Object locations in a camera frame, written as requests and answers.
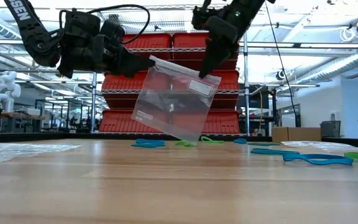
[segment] bag label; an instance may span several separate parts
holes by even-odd
[[[212,86],[199,82],[197,80],[191,80],[189,83],[189,90],[193,90],[197,93],[200,93],[204,96],[210,96],[211,94],[211,90],[212,90]]]
[[[147,119],[150,121],[153,120],[153,115],[144,113],[143,111],[140,111],[140,110],[136,111],[136,115],[137,116],[135,117],[135,119],[139,120],[139,121],[142,121],[143,119]]]

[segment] transparent plastic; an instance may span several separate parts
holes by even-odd
[[[79,145],[0,143],[0,162],[15,157],[32,157],[45,152],[62,152],[76,147]]]
[[[207,75],[151,56],[132,119],[189,142],[198,141],[221,77]]]
[[[290,147],[316,147],[328,152],[358,152],[358,147],[348,144],[321,141],[284,141],[282,144]]]

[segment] red storage bin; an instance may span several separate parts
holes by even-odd
[[[205,40],[208,38],[208,33],[178,33],[173,35],[173,48],[205,48]],[[192,60],[204,59],[205,52],[174,52],[173,59],[175,60]]]
[[[124,41],[130,40],[135,34],[126,34]],[[136,40],[125,45],[128,49],[161,49],[172,47],[172,37],[170,34],[142,34]],[[171,52],[135,52],[135,54],[149,58],[154,55],[160,59],[169,60],[172,58]]]
[[[221,77],[221,83],[218,90],[238,90],[239,72],[236,70],[215,70],[212,75]],[[187,90],[188,84],[182,82],[173,83],[176,90]],[[238,94],[215,94],[211,109],[234,109],[239,98]]]
[[[110,73],[105,73],[102,90],[141,90],[144,80],[146,79],[146,75],[147,71],[138,72],[133,78],[127,78],[124,75],[113,75]],[[166,89],[166,86],[169,84],[168,78],[166,76],[161,76],[161,78],[155,79],[155,82],[158,82],[158,86],[160,86],[162,89]],[[138,93],[103,93],[103,97],[110,108],[120,109],[134,108],[138,95]]]
[[[196,71],[199,71],[201,69],[201,66],[203,65],[202,60],[172,60],[171,62]],[[219,65],[217,70],[235,70],[236,67],[237,67],[237,59],[225,60],[224,62],[222,62],[222,64]]]
[[[175,114],[174,125],[189,127],[194,125],[193,114]],[[202,133],[206,134],[239,134],[239,113],[236,111],[209,111]]]
[[[104,110],[99,132],[109,133],[161,133],[131,118],[132,110]]]

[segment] table surface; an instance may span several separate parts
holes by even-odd
[[[233,142],[196,149],[175,142],[138,149],[124,140],[37,143],[81,146],[0,163],[0,223],[358,223],[358,161],[283,162]]]

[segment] ceiling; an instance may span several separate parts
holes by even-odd
[[[154,26],[161,30],[157,32],[194,32],[191,27],[192,9],[195,5],[202,5],[202,0],[115,0],[117,4],[141,4],[150,9],[151,22],[146,32],[155,32]],[[223,7],[228,2],[212,0],[216,7]],[[299,0],[277,0],[275,4],[268,3],[272,22],[278,28],[274,28],[275,35],[279,42],[323,42],[323,43],[358,43],[357,37],[349,38],[344,41],[341,34],[349,23],[358,19],[358,0],[332,0],[331,4],[327,0],[302,1]],[[48,30],[58,28],[58,13],[61,9],[78,8],[81,11],[88,11],[97,7],[109,6],[105,0],[65,0],[65,1],[44,1],[31,0],[37,15]],[[120,9],[98,15],[106,19],[111,14],[118,15],[118,19],[126,32],[136,33],[143,27],[147,15],[143,11]],[[7,10],[4,1],[0,0],[0,24],[7,29],[18,33],[16,23],[11,13]],[[250,29],[247,31],[247,40],[253,42],[273,42],[272,30],[269,17],[265,6],[252,21]],[[21,52],[14,47],[0,45],[0,52],[7,53]],[[282,60],[286,71],[293,76],[300,77],[319,65],[336,58],[355,54],[351,50],[332,49],[332,50],[282,50]],[[32,65],[32,59],[28,55],[11,56],[21,62]],[[8,59],[0,56],[0,65],[8,64],[11,67],[23,68],[23,65],[12,63]],[[250,49],[248,57],[249,81],[257,83],[276,82],[275,74],[281,69],[280,58],[274,49]],[[244,82],[244,58],[239,57],[237,67],[241,77],[239,82]],[[54,74],[42,75],[47,80],[54,80]],[[91,80],[93,75],[75,74],[76,80]],[[99,75],[98,81],[103,81],[104,76]]]

